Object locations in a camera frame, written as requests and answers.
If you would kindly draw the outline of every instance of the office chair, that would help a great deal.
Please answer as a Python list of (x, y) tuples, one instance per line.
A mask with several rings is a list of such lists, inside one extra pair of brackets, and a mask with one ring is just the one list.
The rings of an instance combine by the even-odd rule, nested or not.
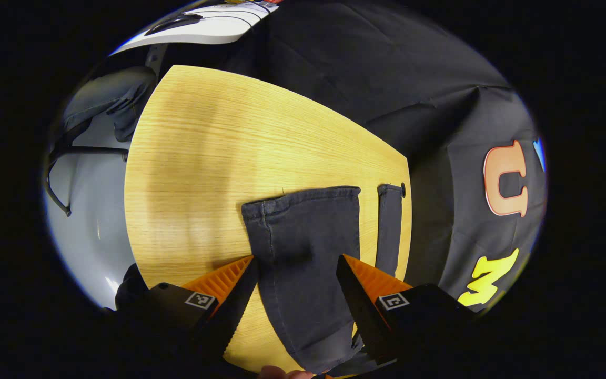
[(48, 157), (48, 164), (46, 165), (45, 171), (46, 180), (44, 180), (44, 188), (46, 189), (48, 196), (53, 199), (53, 202), (55, 202), (55, 204), (57, 204), (57, 206), (60, 207), (65, 214), (67, 214), (67, 217), (72, 215), (72, 210), (69, 209), (70, 203), (67, 203), (67, 206), (65, 206), (65, 204), (58, 199), (57, 195), (55, 195), (55, 192), (53, 192), (53, 189), (51, 188), (51, 171), (53, 170), (53, 166), (55, 166), (58, 159), (67, 154), (120, 154), (123, 158), (123, 162), (126, 162), (128, 159), (128, 149), (73, 145), (76, 137), (80, 136), (82, 132), (85, 132), (87, 128), (90, 127), (91, 121), (92, 117), (64, 132), (58, 139), (56, 139), (55, 146), (53, 146), (53, 151), (50, 152), (50, 156)]

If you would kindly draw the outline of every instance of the wooden table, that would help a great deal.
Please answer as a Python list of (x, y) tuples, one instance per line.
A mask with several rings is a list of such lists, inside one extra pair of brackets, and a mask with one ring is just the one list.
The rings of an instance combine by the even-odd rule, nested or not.
[[(125, 175), (125, 216), (147, 285), (183, 285), (251, 254), (240, 207), (311, 188), (361, 187), (361, 260), (375, 264), (378, 192), (406, 185), (396, 277), (411, 241), (406, 158), (308, 98), (257, 79), (176, 65), (137, 125)], [(258, 288), (224, 355), (258, 371), (300, 369), (268, 320)]]

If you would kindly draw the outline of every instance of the dark gray pants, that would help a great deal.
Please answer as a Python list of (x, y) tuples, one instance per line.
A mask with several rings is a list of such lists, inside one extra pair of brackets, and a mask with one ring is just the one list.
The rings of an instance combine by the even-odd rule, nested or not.
[(156, 84), (156, 74), (149, 67), (131, 67), (90, 80), (74, 94), (65, 109), (65, 131), (106, 112), (114, 123), (116, 139), (131, 140)]

